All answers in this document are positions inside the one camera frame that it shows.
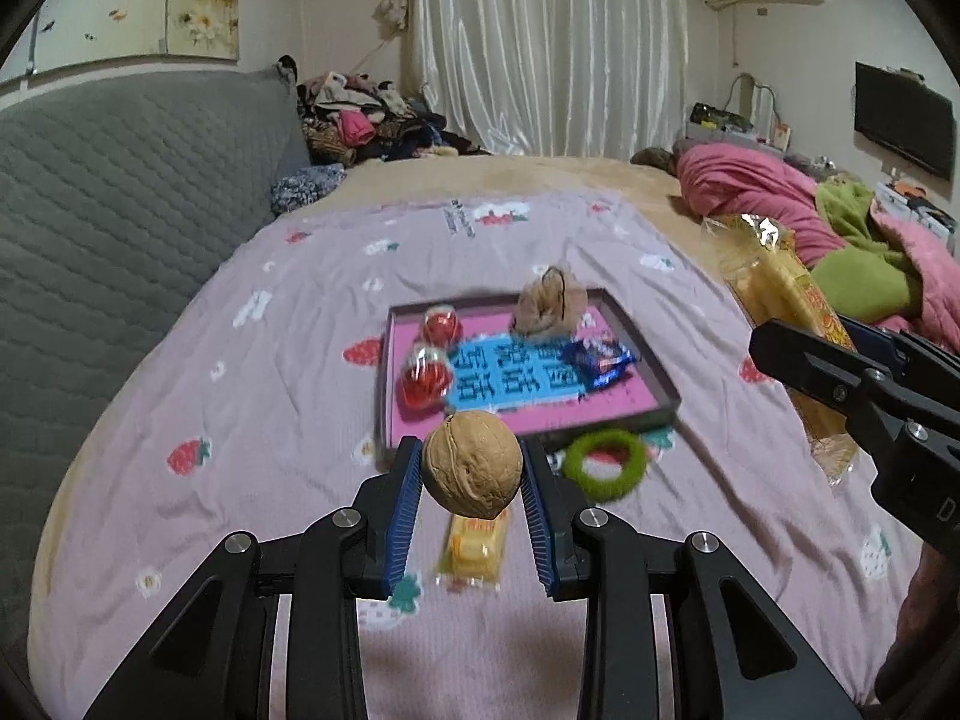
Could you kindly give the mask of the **yellow rice cracker packet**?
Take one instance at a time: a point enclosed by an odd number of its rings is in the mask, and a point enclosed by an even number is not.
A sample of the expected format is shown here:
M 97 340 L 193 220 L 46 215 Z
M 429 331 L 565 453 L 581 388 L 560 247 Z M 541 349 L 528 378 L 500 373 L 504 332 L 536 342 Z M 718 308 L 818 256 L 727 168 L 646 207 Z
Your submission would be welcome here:
M 713 247 L 719 274 L 750 322 L 782 320 L 853 351 L 846 328 L 797 256 L 791 229 L 758 215 L 704 218 L 701 229 Z M 857 455 L 843 416 L 792 388 L 788 394 L 804 424 L 812 457 L 828 483 L 836 486 Z
M 449 589 L 498 589 L 508 527 L 508 511 L 493 520 L 453 515 L 436 566 L 438 582 Z

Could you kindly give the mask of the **brown walnut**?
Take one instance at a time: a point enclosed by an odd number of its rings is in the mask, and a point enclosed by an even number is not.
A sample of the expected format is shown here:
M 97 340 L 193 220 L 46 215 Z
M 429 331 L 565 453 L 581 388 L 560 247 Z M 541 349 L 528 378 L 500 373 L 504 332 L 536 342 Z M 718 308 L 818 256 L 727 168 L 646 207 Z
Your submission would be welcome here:
M 516 496 L 523 474 L 519 440 L 488 411 L 457 411 L 423 444 L 423 484 L 446 511 L 494 520 Z

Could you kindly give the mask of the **blue candy wrapper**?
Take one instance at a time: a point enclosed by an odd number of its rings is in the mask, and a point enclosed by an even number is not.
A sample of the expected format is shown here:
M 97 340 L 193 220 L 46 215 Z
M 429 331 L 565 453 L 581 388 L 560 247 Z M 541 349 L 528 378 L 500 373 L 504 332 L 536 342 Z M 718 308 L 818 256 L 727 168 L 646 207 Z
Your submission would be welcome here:
M 573 367 L 588 392 L 596 392 L 619 382 L 636 355 L 616 338 L 589 337 L 565 344 L 562 360 Z

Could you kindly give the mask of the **red white chocolate egg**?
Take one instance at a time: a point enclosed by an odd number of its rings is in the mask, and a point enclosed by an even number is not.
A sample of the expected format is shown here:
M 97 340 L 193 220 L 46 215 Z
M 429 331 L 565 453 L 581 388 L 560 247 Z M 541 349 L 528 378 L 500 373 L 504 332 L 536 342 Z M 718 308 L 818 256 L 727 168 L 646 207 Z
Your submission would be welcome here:
M 430 346 L 455 348 L 462 338 L 462 322 L 450 304 L 428 307 L 420 322 L 420 338 Z

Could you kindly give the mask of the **beige mesh scrunchie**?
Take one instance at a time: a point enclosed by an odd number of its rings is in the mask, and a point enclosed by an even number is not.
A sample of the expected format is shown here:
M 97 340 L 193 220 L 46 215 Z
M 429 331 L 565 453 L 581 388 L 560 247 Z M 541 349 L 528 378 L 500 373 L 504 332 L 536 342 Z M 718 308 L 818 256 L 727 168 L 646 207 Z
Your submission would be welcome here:
M 587 289 L 571 271 L 553 265 L 519 294 L 511 332 L 526 340 L 573 338 L 587 310 Z

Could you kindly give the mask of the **green blanket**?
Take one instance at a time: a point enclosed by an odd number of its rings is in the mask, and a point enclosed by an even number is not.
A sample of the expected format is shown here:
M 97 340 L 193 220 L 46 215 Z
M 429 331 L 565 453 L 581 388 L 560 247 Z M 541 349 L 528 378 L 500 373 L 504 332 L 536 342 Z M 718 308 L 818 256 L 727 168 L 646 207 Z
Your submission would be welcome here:
M 918 316 L 918 271 L 903 247 L 890 241 L 874 221 L 874 192 L 851 177 L 830 177 L 818 184 L 815 204 L 844 242 L 812 268 L 812 277 L 833 310 L 867 325 Z

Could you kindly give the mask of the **pink book tray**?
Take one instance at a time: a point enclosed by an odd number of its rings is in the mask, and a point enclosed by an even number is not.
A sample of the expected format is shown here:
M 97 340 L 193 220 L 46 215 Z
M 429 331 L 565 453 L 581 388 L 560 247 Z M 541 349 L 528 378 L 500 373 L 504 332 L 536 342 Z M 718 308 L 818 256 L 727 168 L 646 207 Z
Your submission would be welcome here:
M 436 410 L 407 410 L 398 398 L 398 374 L 420 338 L 421 304 L 394 305 L 377 371 L 376 436 L 393 452 L 407 436 L 427 437 L 448 411 L 488 410 L 516 436 L 534 437 L 545 449 L 563 449 L 581 434 L 621 427 L 647 433 L 669 426 L 682 403 L 677 385 L 654 355 L 641 327 L 612 294 L 587 291 L 581 338 L 613 337 L 636 355 L 635 364 L 610 387 L 588 392 L 573 367 L 562 360 L 563 343 L 526 343 L 509 333 L 514 294 L 451 299 L 464 327 L 452 351 L 454 385 Z

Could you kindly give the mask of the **pink quilt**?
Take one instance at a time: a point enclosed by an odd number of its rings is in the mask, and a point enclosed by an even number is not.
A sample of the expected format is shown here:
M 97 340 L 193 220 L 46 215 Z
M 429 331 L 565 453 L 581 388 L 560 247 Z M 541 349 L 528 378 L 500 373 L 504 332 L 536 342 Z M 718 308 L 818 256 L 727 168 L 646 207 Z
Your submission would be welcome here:
M 766 216 L 791 229 L 796 254 L 811 275 L 823 255 L 844 245 L 818 214 L 815 194 L 820 182 L 773 156 L 727 143 L 704 143 L 679 156 L 677 177 L 682 197 L 693 215 Z M 910 330 L 955 353 L 958 263 L 921 224 L 902 220 L 885 210 L 875 192 L 871 215 L 880 231 L 903 247 L 921 280 L 918 316 L 890 317 L 877 327 Z

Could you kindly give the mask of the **blue patterned cloth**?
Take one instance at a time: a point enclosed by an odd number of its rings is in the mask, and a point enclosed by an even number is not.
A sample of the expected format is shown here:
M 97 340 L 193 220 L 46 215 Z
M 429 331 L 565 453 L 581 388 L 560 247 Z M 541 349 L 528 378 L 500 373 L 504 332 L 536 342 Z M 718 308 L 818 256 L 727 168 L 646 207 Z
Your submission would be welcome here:
M 281 216 L 319 202 L 339 188 L 345 177 L 347 169 L 338 163 L 302 167 L 272 185 L 270 211 Z

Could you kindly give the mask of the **pile of clothes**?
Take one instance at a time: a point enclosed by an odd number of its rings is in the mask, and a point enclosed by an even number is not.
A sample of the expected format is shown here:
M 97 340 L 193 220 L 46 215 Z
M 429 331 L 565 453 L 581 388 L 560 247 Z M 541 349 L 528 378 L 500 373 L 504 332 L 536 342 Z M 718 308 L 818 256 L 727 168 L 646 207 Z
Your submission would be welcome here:
M 301 132 L 313 164 L 353 167 L 366 161 L 488 154 L 452 132 L 444 115 L 418 99 L 405 98 L 393 82 L 336 71 L 301 80 L 291 55 L 282 55 L 277 68 L 295 87 Z

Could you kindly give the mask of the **grey quilted headboard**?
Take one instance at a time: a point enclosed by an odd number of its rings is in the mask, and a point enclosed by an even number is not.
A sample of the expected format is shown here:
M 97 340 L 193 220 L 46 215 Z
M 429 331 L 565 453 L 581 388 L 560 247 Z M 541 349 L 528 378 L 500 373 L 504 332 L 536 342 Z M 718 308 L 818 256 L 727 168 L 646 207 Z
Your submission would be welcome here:
M 306 160 L 293 83 L 121 76 L 2 114 L 2 647 L 23 658 L 32 566 L 110 399 Z

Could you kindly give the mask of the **white satin curtain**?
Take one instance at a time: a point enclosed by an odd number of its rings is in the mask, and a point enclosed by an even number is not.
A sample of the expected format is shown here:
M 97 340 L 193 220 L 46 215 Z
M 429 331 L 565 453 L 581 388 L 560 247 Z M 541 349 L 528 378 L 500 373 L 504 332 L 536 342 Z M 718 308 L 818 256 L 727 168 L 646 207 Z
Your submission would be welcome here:
M 674 140 L 686 0 L 381 0 L 405 82 L 494 154 L 630 158 Z

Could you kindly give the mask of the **black wall television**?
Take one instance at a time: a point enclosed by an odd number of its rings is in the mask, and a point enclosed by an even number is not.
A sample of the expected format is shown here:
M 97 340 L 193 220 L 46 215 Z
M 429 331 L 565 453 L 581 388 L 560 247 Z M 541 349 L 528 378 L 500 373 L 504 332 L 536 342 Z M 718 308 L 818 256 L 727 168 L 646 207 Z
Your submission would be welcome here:
M 937 179 L 953 179 L 957 122 L 952 101 L 911 76 L 857 62 L 854 132 Z

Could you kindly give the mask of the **floral wall picture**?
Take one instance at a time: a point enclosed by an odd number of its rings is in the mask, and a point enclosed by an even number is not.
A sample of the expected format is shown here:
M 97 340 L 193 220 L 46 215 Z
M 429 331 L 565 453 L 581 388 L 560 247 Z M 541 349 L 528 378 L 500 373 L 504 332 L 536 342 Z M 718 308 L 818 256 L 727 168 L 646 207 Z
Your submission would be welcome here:
M 163 55 L 238 60 L 239 0 L 46 0 L 2 78 Z

